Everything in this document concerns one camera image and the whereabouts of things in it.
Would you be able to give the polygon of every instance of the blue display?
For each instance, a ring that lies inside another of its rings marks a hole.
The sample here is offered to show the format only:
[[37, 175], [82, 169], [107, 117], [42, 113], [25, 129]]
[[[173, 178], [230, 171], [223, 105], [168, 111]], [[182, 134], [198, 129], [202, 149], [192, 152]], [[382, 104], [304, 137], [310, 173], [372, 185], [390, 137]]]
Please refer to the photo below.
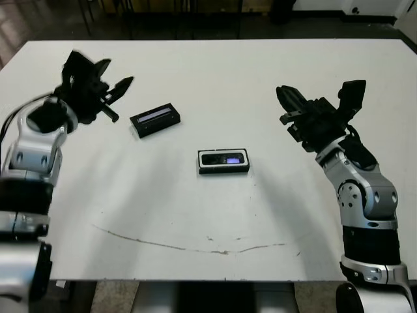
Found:
[[240, 163], [240, 160], [238, 158], [227, 158], [226, 162], [228, 164], [238, 164], [238, 163]]

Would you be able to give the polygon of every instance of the rectangular device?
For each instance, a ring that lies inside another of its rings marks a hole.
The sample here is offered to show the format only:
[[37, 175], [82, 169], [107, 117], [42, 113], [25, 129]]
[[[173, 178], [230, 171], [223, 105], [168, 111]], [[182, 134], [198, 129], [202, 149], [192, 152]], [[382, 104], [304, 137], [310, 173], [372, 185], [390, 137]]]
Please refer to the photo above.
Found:
[[140, 138], [181, 122], [179, 113], [170, 103], [132, 116], [130, 120]]
[[250, 168], [246, 149], [218, 149], [198, 151], [200, 174], [241, 173]]

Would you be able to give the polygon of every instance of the white table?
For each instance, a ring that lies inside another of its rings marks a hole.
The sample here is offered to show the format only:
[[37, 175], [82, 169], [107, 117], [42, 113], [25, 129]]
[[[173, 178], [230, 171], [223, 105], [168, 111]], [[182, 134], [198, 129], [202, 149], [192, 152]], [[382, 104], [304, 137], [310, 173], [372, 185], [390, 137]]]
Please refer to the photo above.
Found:
[[[106, 82], [135, 80], [113, 105], [119, 122], [101, 113], [63, 146], [52, 278], [343, 279], [335, 192], [281, 125], [275, 88], [337, 106], [357, 79], [352, 124], [398, 190], [401, 257], [417, 278], [417, 58], [401, 41], [28, 42], [0, 72], [0, 119], [60, 84], [72, 49], [111, 58]], [[140, 140], [129, 117], [168, 102], [181, 124]], [[197, 150], [241, 147], [247, 175], [198, 174]]]

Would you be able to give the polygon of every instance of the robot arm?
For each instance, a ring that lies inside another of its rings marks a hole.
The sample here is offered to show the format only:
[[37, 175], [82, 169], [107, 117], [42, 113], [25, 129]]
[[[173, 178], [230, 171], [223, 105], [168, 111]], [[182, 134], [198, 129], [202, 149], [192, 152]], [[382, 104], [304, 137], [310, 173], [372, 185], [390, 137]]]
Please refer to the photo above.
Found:
[[102, 82], [110, 60], [96, 64], [72, 52], [63, 69], [63, 83], [53, 94], [16, 110], [0, 133], [18, 115], [18, 139], [0, 173], [0, 298], [27, 306], [46, 292], [51, 272], [51, 245], [38, 240], [48, 234], [48, 211], [62, 163], [61, 146], [78, 123], [90, 124], [103, 111], [115, 122], [109, 105], [121, 98], [133, 77], [115, 88]]
[[[385, 312], [415, 312], [407, 266], [399, 255], [397, 192], [348, 125], [362, 108], [365, 86], [365, 81], [345, 82], [338, 109], [325, 98], [307, 101], [292, 87], [278, 87], [278, 100], [288, 112], [280, 120], [292, 123], [289, 133], [307, 152], [317, 153], [316, 161], [336, 191], [345, 247], [340, 267], [352, 283], [339, 287], [338, 312], [380, 312], [369, 311], [369, 294], [374, 293], [392, 297]], [[399, 307], [401, 295], [407, 309], [389, 311]]]

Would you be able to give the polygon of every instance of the cable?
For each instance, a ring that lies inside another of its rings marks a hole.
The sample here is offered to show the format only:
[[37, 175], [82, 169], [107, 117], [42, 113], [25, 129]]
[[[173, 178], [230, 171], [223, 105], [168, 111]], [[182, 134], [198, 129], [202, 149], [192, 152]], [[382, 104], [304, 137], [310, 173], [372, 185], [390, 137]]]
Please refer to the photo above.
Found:
[[22, 109], [24, 109], [28, 105], [30, 105], [30, 104], [32, 104], [32, 103], [34, 103], [36, 101], [39, 101], [39, 100], [41, 100], [43, 98], [52, 96], [52, 95], [53, 95], [53, 93], [46, 93], [44, 95], [41, 95], [39, 97], [36, 97], [36, 98], [34, 98], [34, 99], [32, 99], [32, 100], [30, 100], [30, 101], [22, 104], [21, 106], [19, 106], [18, 108], [16, 108], [12, 113], [10, 113], [7, 116], [5, 122], [3, 123], [3, 126], [1, 127], [1, 130], [0, 130], [0, 168], [1, 168], [1, 145], [3, 144], [3, 139], [5, 139], [5, 136], [6, 136], [8, 127], [10, 126], [11, 122], [13, 122], [13, 119], [19, 114], [19, 112]]
[[355, 139], [357, 139], [359, 142], [360, 141], [360, 137], [359, 137], [359, 133], [356, 131], [356, 129], [354, 129], [354, 127], [352, 125], [347, 125], [347, 130], [351, 133], [351, 136]]

